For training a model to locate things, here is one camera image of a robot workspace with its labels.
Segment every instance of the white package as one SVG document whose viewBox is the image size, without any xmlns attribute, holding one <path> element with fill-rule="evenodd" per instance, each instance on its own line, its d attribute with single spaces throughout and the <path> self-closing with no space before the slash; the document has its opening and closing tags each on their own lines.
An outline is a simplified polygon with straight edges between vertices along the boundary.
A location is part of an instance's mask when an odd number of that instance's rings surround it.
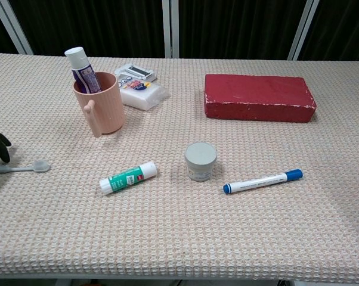
<svg viewBox="0 0 359 286">
<path fill-rule="evenodd" d="M 145 111 L 169 96 L 162 86 L 125 74 L 120 74 L 118 82 L 122 103 Z"/>
</svg>

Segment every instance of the white jar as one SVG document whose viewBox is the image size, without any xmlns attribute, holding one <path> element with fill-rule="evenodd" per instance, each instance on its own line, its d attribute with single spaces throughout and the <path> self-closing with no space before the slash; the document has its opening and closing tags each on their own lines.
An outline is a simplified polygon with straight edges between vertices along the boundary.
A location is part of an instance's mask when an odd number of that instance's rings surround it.
<svg viewBox="0 0 359 286">
<path fill-rule="evenodd" d="M 197 182 L 207 181 L 216 161 L 216 150 L 205 142 L 193 143 L 185 151 L 185 161 L 190 179 Z"/>
</svg>

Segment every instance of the cup handle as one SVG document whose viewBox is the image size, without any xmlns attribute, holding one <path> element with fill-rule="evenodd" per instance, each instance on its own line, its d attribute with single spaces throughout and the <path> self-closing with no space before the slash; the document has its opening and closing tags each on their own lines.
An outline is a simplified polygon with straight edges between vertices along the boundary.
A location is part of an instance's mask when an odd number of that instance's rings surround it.
<svg viewBox="0 0 359 286">
<path fill-rule="evenodd" d="M 100 137 L 101 132 L 94 115 L 94 108 L 95 108 L 95 101 L 94 100 L 88 101 L 87 105 L 84 106 L 85 118 L 86 121 L 88 122 L 89 127 L 92 130 L 92 134 L 95 137 Z"/>
</svg>

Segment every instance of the label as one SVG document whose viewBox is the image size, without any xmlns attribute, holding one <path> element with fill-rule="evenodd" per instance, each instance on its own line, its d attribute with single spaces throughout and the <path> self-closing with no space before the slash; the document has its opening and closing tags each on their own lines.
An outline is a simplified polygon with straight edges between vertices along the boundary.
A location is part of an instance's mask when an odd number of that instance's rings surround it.
<svg viewBox="0 0 359 286">
<path fill-rule="evenodd" d="M 94 94 L 101 91 L 96 74 L 91 65 L 80 70 L 72 70 L 72 72 L 73 77 L 78 83 L 79 89 L 83 94 Z"/>
<path fill-rule="evenodd" d="M 286 181 L 287 181 L 287 175 L 285 173 L 282 173 L 279 175 L 268 176 L 261 179 L 255 179 L 246 182 L 230 183 L 229 185 L 231 189 L 230 192 L 240 192 L 240 191 L 245 191 L 247 189 L 260 188 L 262 186 L 268 186 Z"/>
<path fill-rule="evenodd" d="M 192 179 L 194 181 L 203 182 L 203 181 L 206 181 L 206 180 L 210 179 L 211 170 L 209 170 L 208 172 L 200 173 L 200 172 L 193 171 L 188 167 L 187 168 L 187 175 L 189 176 L 190 179 Z"/>
<path fill-rule="evenodd" d="M 112 191 L 115 192 L 143 181 L 144 175 L 140 167 L 134 167 L 113 177 L 109 177 L 108 180 Z"/>
<path fill-rule="evenodd" d="M 135 79 L 131 76 L 120 75 L 119 76 L 119 88 L 134 89 L 135 91 L 143 91 L 150 86 L 150 82 L 144 80 Z"/>
</svg>

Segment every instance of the red block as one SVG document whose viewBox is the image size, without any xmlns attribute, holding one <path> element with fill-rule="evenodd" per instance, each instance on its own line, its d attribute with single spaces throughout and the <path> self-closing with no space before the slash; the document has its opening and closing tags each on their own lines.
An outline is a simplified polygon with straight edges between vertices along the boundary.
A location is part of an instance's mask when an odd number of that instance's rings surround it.
<svg viewBox="0 0 359 286">
<path fill-rule="evenodd" d="M 209 118 L 309 122 L 316 102 L 301 77 L 207 74 Z"/>
</svg>

